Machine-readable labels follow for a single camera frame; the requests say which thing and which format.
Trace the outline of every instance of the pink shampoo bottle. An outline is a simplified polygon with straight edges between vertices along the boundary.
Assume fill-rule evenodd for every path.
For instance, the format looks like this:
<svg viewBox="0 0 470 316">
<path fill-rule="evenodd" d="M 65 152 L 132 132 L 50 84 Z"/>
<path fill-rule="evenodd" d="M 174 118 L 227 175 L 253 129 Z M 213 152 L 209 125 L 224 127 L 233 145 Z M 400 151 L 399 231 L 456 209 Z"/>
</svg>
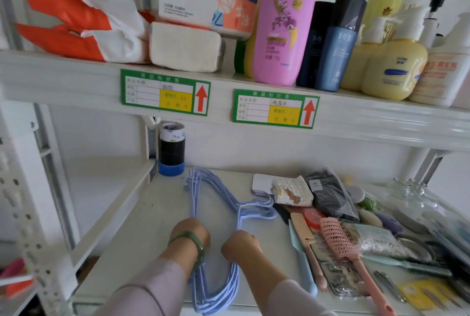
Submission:
<svg viewBox="0 0 470 316">
<path fill-rule="evenodd" d="M 292 86 L 304 57 L 315 0 L 261 0 L 253 76 L 256 82 Z"/>
</svg>

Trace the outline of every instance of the comb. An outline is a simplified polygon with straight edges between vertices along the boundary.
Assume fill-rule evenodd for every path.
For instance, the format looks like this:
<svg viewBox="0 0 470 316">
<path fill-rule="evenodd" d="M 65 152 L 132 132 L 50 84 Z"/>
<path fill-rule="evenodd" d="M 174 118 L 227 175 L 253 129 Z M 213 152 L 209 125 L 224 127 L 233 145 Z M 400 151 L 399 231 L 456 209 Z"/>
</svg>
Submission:
<svg viewBox="0 0 470 316">
<path fill-rule="evenodd" d="M 380 316 L 397 316 L 384 294 L 380 291 L 375 281 L 370 276 L 364 263 L 361 260 L 361 253 L 356 245 L 347 236 L 341 222 L 337 218 L 328 217 L 320 221 L 321 232 L 325 237 L 326 243 L 336 256 L 349 259 L 357 272 L 362 278 L 362 281 L 367 287 L 367 291 L 372 297 L 374 304 L 377 306 Z"/>
<path fill-rule="evenodd" d="M 324 293 L 328 290 L 328 282 L 326 281 L 323 271 L 321 270 L 320 264 L 315 257 L 314 251 L 310 248 L 310 243 L 315 241 L 314 235 L 310 230 L 307 222 L 305 221 L 304 215 L 301 213 L 291 213 L 292 224 L 297 232 L 297 236 L 302 242 L 305 254 L 307 255 L 308 263 L 314 274 L 315 283 L 317 287 Z"/>
</svg>

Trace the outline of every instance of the price tag label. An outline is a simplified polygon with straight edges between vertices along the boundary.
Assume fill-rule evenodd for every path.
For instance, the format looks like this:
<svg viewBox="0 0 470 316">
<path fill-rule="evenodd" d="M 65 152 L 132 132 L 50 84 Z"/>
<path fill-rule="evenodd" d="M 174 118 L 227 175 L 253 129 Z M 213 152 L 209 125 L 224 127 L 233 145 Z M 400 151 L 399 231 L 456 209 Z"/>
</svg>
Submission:
<svg viewBox="0 0 470 316">
<path fill-rule="evenodd" d="M 313 129 L 319 96 L 235 90 L 234 123 Z"/>
<path fill-rule="evenodd" d="M 121 70 L 121 103 L 207 116 L 211 83 Z"/>
</svg>

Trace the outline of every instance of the hand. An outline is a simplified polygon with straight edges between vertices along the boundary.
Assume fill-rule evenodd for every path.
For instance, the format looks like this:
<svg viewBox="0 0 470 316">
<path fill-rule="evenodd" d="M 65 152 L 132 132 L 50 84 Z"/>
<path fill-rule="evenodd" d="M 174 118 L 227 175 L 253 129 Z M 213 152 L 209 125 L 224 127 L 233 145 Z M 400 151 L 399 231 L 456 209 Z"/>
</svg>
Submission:
<svg viewBox="0 0 470 316">
<path fill-rule="evenodd" d="M 193 232 L 203 244 L 204 249 L 207 249 L 211 245 L 211 235 L 209 231 L 197 218 L 187 218 L 179 222 L 170 233 L 170 239 L 186 231 Z"/>
<path fill-rule="evenodd" d="M 222 246 L 222 255 L 228 261 L 240 264 L 240 258 L 247 256 L 248 249 L 263 252 L 258 239 L 244 230 L 238 230 Z"/>
</svg>

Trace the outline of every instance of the pink hairbrush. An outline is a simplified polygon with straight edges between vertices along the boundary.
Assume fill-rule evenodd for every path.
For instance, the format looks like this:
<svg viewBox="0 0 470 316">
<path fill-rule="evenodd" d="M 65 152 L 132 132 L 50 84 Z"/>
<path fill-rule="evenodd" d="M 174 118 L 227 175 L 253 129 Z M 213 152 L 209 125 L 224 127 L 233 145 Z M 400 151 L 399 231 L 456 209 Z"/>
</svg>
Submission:
<svg viewBox="0 0 470 316">
<path fill-rule="evenodd" d="M 320 227 L 326 243 L 336 256 L 338 258 L 347 258 L 353 263 L 362 281 L 365 283 L 374 304 L 377 306 L 379 315 L 397 316 L 362 263 L 361 253 L 343 230 L 341 222 L 333 217 L 323 218 L 320 221 Z"/>
</svg>

